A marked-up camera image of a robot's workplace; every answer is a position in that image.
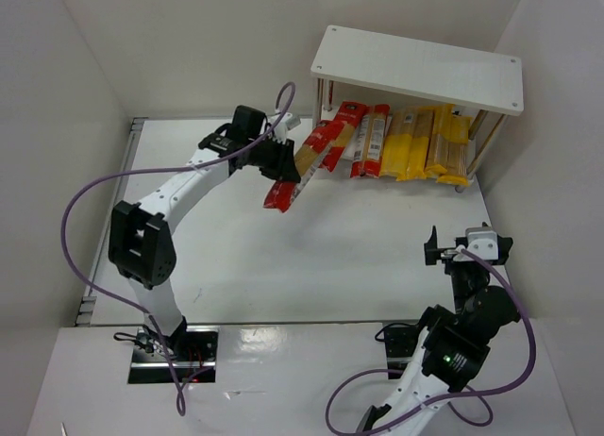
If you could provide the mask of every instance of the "black bracket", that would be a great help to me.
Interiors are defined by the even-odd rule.
[[[451,393],[461,392],[476,377],[490,351],[489,341],[476,340],[463,319],[464,316],[435,306],[424,312],[419,324],[429,328],[424,340],[422,374],[434,375],[449,386]]]
[[[455,247],[460,245],[468,245],[468,239],[466,237],[459,237],[455,239]],[[489,260],[489,263],[494,265],[506,264],[506,261],[510,257],[510,250],[512,249],[513,239],[504,238],[497,235],[497,247],[499,250],[499,258],[497,260]],[[424,243],[424,259],[426,266],[433,266],[437,261],[441,260],[444,264],[447,264],[451,259],[443,259],[443,253],[447,250],[452,250],[455,247],[438,247],[438,236],[436,234],[436,226],[432,226],[432,232],[426,243]]]
[[[262,129],[266,114],[246,106],[238,106],[231,123],[220,126],[215,132],[199,143],[199,149],[208,148],[218,153],[220,158],[235,153],[255,141]],[[275,181],[299,183],[300,174],[295,168],[294,141],[285,143],[269,137],[246,153],[229,162],[229,172],[245,165],[259,168],[260,173]]]
[[[149,214],[140,204],[119,202],[111,212],[109,261],[126,278],[147,290],[160,285],[176,267],[170,227],[161,213]]]

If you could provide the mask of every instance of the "shelf leg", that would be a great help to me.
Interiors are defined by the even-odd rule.
[[[472,122],[472,125],[470,126],[470,130],[468,131],[468,138],[471,141],[473,141],[476,138],[478,130],[482,126],[482,122],[484,122],[484,119],[487,118],[487,113],[489,113],[489,112],[486,110],[478,111],[478,113],[474,119],[474,122]]]
[[[315,84],[315,100],[314,107],[312,108],[312,128],[315,128],[321,120],[321,108],[323,106],[323,88],[325,86],[324,79],[317,79]]]
[[[323,105],[323,110],[331,111],[331,103],[333,102],[333,80],[326,80],[326,83],[327,85],[325,87],[327,87],[327,92],[324,95],[325,104]]]
[[[484,143],[480,146],[480,149],[476,153],[474,160],[468,167],[468,179],[474,178],[474,175],[476,174],[478,168],[480,167],[480,164],[482,164],[482,162],[484,162],[484,158],[486,157],[489,149],[493,145],[495,137],[497,137],[497,135],[499,134],[499,131],[501,131],[501,126],[503,125],[503,122],[507,118],[508,118],[508,115],[501,115],[499,117],[499,120],[497,120],[497,123],[495,123],[495,126],[493,126],[493,129],[491,129],[491,132],[489,133],[487,138],[484,140]]]

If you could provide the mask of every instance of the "shelf top board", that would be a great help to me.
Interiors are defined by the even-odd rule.
[[[518,57],[330,25],[314,77],[475,109],[520,115]]]

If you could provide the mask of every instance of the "white wall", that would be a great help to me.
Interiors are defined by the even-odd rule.
[[[61,0],[0,0],[0,50],[0,435],[19,436],[83,290],[60,254],[61,213],[81,185],[118,168],[129,122]],[[72,220],[85,270],[110,191]]]
[[[524,65],[525,112],[479,174],[508,273],[533,315],[578,435],[604,413],[604,0],[522,0],[497,52]]]
[[[493,50],[518,0],[65,0],[128,114],[268,109],[287,80],[310,113],[330,24]]]

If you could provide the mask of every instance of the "black cable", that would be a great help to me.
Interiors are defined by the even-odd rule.
[[[131,342],[140,349],[147,351],[148,346],[141,342],[136,335],[126,334],[125,332],[116,332],[113,334],[113,340],[116,342]]]
[[[379,339],[379,334],[383,334],[384,330],[386,330],[389,327],[395,327],[395,326],[402,326],[402,327],[417,327],[417,325],[412,325],[411,323],[403,323],[403,322],[394,322],[394,323],[390,323],[386,326],[384,326],[382,329],[380,329],[376,335],[374,335],[374,340],[376,342],[380,342],[380,343],[385,343],[386,340],[385,339]]]

